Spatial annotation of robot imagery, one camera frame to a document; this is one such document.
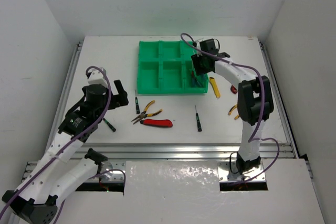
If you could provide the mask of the blue red handle screwdriver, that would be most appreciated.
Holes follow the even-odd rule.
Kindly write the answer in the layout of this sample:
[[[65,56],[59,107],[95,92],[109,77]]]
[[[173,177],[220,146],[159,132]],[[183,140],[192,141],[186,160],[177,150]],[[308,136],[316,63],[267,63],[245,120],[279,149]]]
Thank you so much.
[[[192,87],[193,88],[197,88],[198,87],[197,78],[196,78],[193,70],[191,71],[191,82],[192,82]]]

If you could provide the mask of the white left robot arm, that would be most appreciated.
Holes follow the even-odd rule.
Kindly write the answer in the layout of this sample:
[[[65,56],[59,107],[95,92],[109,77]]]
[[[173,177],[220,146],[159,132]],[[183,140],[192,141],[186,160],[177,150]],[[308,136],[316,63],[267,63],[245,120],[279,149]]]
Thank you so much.
[[[65,199],[89,179],[109,180],[115,169],[103,154],[90,148],[80,162],[62,174],[63,167],[98,128],[106,112],[128,105],[128,94],[120,80],[113,95],[109,82],[90,82],[83,97],[65,115],[49,149],[29,176],[2,196],[17,216],[27,223],[55,223]]]

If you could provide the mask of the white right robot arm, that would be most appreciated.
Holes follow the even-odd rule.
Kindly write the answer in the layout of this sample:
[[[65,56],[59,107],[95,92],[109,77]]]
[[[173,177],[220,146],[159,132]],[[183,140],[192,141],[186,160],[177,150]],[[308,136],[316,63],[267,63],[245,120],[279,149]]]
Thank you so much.
[[[214,39],[193,41],[192,47],[196,50],[191,58],[198,76],[213,72],[237,90],[237,110],[243,121],[243,131],[236,167],[237,173],[243,174],[261,162],[262,130],[274,111],[270,80],[254,67],[234,63],[230,55],[220,53]]]

